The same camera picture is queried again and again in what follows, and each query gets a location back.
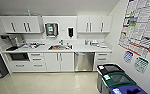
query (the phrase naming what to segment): cabinet handle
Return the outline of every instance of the cabinet handle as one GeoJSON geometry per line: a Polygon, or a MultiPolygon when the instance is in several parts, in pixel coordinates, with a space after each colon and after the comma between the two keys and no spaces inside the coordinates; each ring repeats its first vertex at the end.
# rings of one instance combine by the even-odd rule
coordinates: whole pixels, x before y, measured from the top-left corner
{"type": "Polygon", "coordinates": [[[42,65],[34,65],[35,67],[42,67],[42,65]]]}
{"type": "Polygon", "coordinates": [[[91,31],[91,23],[90,23],[90,31],[91,31]]]}
{"type": "Polygon", "coordinates": [[[41,60],[41,59],[32,59],[32,60],[41,60]]]}
{"type": "Polygon", "coordinates": [[[13,24],[13,23],[11,23],[11,26],[13,27],[14,32],[16,32],[16,31],[15,31],[15,28],[14,28],[14,24],[13,24]]]}
{"type": "Polygon", "coordinates": [[[102,32],[102,30],[103,30],[103,27],[104,27],[104,23],[102,23],[102,26],[101,26],[101,32],[102,32]]]}
{"type": "Polygon", "coordinates": [[[88,30],[88,23],[87,23],[87,28],[86,28],[86,31],[88,30]]]}
{"type": "Polygon", "coordinates": [[[29,29],[29,31],[31,32],[31,29],[30,29],[29,23],[27,23],[27,25],[28,25],[28,29],[29,29]]]}
{"type": "Polygon", "coordinates": [[[98,60],[106,60],[106,58],[98,58],[98,60]]]}
{"type": "Polygon", "coordinates": [[[98,55],[107,55],[107,54],[98,54],[98,55]]]}
{"type": "Polygon", "coordinates": [[[60,58],[61,58],[61,61],[62,61],[62,55],[61,55],[61,53],[60,53],[60,58]]]}
{"type": "Polygon", "coordinates": [[[33,55],[33,56],[40,56],[40,54],[31,54],[31,55],[33,55]]]}
{"type": "Polygon", "coordinates": [[[24,23],[24,27],[25,27],[25,31],[27,32],[27,29],[26,29],[25,23],[24,23]]]}
{"type": "Polygon", "coordinates": [[[58,61],[58,53],[57,53],[57,61],[58,61]]]}
{"type": "Polygon", "coordinates": [[[16,65],[16,67],[24,67],[24,65],[16,65]]]}

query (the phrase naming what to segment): bin lid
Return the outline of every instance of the bin lid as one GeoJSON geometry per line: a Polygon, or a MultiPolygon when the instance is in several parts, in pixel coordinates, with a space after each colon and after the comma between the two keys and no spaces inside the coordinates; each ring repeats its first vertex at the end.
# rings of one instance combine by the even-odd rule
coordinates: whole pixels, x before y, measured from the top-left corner
{"type": "Polygon", "coordinates": [[[104,65],[98,65],[97,70],[100,72],[101,75],[106,75],[108,73],[113,73],[113,72],[123,72],[125,73],[124,70],[122,70],[118,65],[116,64],[104,64],[104,65]]]}
{"type": "Polygon", "coordinates": [[[111,88],[110,91],[111,94],[147,94],[142,88],[137,85],[111,88]]]}
{"type": "Polygon", "coordinates": [[[108,88],[137,85],[127,74],[121,72],[103,75],[102,80],[108,88]]]}

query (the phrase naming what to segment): ceiling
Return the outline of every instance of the ceiling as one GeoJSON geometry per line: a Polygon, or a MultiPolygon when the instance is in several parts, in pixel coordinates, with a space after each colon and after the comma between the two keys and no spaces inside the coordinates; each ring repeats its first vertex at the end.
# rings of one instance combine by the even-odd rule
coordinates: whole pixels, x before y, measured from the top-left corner
{"type": "Polygon", "coordinates": [[[119,0],[0,0],[0,15],[108,15],[119,0]]]}

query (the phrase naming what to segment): faucet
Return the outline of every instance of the faucet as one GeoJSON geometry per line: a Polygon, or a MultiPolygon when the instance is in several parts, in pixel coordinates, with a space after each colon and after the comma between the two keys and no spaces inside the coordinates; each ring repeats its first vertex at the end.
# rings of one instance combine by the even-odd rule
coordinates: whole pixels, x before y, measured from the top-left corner
{"type": "Polygon", "coordinates": [[[63,40],[60,40],[59,43],[61,43],[61,45],[63,45],[63,40]]]}

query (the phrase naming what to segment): gray floor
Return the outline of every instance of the gray floor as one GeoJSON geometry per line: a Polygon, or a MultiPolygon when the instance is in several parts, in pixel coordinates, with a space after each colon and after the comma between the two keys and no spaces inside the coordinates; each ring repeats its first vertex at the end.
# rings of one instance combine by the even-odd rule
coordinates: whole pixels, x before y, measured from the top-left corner
{"type": "Polygon", "coordinates": [[[0,94],[100,94],[97,72],[14,73],[0,79],[0,94]]]}

